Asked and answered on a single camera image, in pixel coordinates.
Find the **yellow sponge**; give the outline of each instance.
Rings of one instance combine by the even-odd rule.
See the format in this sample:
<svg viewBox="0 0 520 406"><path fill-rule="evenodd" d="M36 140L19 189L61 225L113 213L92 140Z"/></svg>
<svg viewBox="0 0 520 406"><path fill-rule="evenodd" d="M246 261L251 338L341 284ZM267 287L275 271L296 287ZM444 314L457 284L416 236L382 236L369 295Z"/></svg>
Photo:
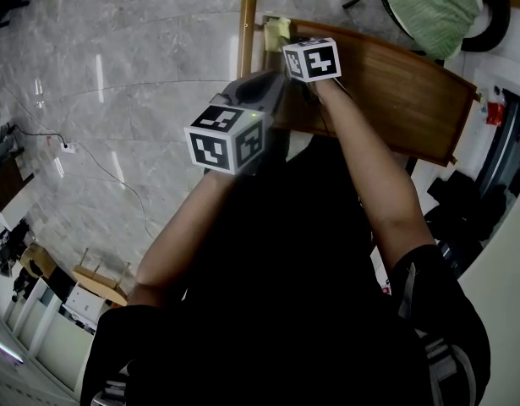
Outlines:
<svg viewBox="0 0 520 406"><path fill-rule="evenodd" d="M265 37L265 50L271 52L281 52L279 38L290 38L290 24L292 21L288 18L281 17L279 19L271 18L264 25L263 34Z"/></svg>

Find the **power outlet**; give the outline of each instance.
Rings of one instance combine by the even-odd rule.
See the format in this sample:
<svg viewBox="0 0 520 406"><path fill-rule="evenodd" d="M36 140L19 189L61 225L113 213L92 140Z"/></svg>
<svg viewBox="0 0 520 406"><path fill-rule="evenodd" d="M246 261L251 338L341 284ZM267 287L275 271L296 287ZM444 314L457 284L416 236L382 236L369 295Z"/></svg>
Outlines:
<svg viewBox="0 0 520 406"><path fill-rule="evenodd" d="M66 153L75 153L77 145L75 143L66 143L66 147L64 147L64 143L61 143L60 148Z"/></svg>

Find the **white cube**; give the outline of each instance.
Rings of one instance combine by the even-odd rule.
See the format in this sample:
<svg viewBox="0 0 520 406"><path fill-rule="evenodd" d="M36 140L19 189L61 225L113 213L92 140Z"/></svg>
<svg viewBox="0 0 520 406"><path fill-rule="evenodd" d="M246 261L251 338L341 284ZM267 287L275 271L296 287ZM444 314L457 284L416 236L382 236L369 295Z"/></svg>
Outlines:
<svg viewBox="0 0 520 406"><path fill-rule="evenodd" d="M264 112L210 105L184 128L192 162L237 174L265 149Z"/></svg>
<svg viewBox="0 0 520 406"><path fill-rule="evenodd" d="M283 50L287 71L296 80L309 83L342 74L337 44L331 38L286 45Z"/></svg>

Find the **wooden chair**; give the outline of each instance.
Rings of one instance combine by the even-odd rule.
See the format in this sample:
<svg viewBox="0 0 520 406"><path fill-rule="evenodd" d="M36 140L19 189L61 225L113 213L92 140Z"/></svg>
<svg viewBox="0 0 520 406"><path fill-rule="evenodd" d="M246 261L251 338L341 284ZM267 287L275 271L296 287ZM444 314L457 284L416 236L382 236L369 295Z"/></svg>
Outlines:
<svg viewBox="0 0 520 406"><path fill-rule="evenodd" d="M124 268L123 274L119 278L118 281L112 280L111 278L104 277L103 275L97 274L98 265L94 271L82 267L83 261L87 255L89 249L85 249L83 253L83 257L81 257L81 262L74 268L73 274L77 282L87 290L91 291L93 294L97 294L98 296L108 299L112 302L115 302L119 305L125 306L128 303L128 296L125 292L120 288L120 283L122 282L126 271L128 270L130 264L126 265Z"/></svg>

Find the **wooden board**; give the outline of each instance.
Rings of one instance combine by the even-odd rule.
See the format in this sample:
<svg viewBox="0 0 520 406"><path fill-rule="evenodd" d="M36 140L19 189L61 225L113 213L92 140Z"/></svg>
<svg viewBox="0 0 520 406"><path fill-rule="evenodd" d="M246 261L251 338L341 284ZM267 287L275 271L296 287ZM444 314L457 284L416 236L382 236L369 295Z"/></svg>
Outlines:
<svg viewBox="0 0 520 406"><path fill-rule="evenodd" d="M408 50L350 30L296 19L292 30L292 37L335 39L342 84L394 151L447 165L475 98L474 85ZM264 69L282 65L281 53L265 53ZM326 133L318 107L308 106L300 87L289 82L275 126ZM327 126L334 135L329 121Z"/></svg>

